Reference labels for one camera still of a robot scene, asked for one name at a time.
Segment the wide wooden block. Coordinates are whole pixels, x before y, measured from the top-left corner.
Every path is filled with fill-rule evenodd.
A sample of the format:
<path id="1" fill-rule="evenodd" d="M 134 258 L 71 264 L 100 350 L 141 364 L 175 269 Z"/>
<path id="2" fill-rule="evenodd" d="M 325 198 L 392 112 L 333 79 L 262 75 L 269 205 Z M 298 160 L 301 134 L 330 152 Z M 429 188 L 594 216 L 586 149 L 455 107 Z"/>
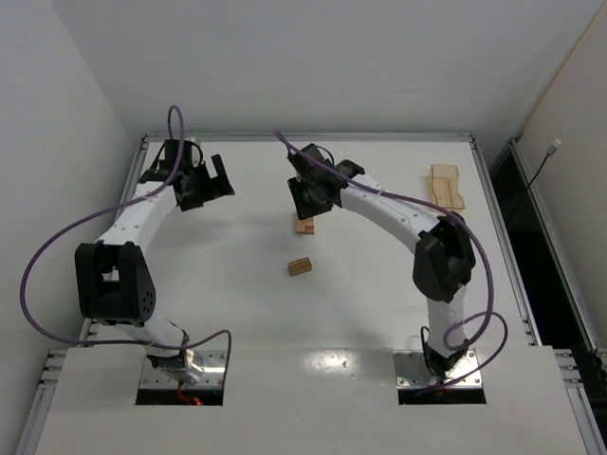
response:
<path id="1" fill-rule="evenodd" d="M 290 277 L 295 277 L 304 273 L 308 273 L 312 269 L 313 266 L 309 257 L 303 257 L 287 264 L 287 271 Z"/>

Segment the long wooden block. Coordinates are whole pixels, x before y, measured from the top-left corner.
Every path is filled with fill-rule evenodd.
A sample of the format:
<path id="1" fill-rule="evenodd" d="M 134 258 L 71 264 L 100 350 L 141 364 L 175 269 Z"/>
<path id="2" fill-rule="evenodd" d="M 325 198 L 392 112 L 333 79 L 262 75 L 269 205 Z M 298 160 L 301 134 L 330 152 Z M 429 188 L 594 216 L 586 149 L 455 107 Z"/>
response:
<path id="1" fill-rule="evenodd" d="M 304 233 L 306 235 L 313 235 L 315 233 L 314 219 L 312 217 L 304 221 Z"/>

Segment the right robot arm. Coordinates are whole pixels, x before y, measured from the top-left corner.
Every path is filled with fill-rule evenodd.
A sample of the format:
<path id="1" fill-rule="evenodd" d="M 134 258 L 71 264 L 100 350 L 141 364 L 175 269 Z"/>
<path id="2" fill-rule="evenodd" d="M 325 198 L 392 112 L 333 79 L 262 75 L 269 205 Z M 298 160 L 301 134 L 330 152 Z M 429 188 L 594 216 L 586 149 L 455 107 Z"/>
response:
<path id="1" fill-rule="evenodd" d="M 451 218 L 391 199 L 358 164 L 334 165 L 310 144 L 287 154 L 296 175 L 287 180 L 298 218 L 334 207 L 354 212 L 398 239 L 414 255 L 413 281 L 427 299 L 429 332 L 423 352 L 429 372 L 442 379 L 465 355 L 462 326 L 466 286 L 476 260 L 468 234 Z"/>

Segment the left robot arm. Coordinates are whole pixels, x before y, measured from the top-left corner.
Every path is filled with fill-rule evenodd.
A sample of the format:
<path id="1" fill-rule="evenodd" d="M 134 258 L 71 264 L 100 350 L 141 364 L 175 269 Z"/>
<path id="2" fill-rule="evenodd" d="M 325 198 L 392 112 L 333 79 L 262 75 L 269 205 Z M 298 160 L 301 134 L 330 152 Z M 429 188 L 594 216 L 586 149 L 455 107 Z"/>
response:
<path id="1" fill-rule="evenodd" d="M 82 243 L 75 251 L 83 316 L 140 342 L 153 368 L 188 385 L 202 378 L 204 359 L 191 347 L 187 332 L 157 310 L 145 253 L 175 209 L 199 209 L 233 195 L 221 156 L 213 155 L 210 162 L 215 175 L 210 175 L 198 144 L 165 140 L 114 225 L 96 242 Z"/>

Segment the amber transparent plastic bin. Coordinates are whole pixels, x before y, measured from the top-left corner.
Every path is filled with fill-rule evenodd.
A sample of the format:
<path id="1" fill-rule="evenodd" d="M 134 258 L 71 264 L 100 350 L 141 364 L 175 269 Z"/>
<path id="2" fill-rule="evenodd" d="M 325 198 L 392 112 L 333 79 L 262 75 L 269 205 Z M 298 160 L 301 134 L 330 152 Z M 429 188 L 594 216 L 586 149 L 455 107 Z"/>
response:
<path id="1" fill-rule="evenodd" d="M 462 212 L 466 205 L 459 191 L 459 169 L 451 164 L 432 164 L 427 177 L 430 202 Z"/>

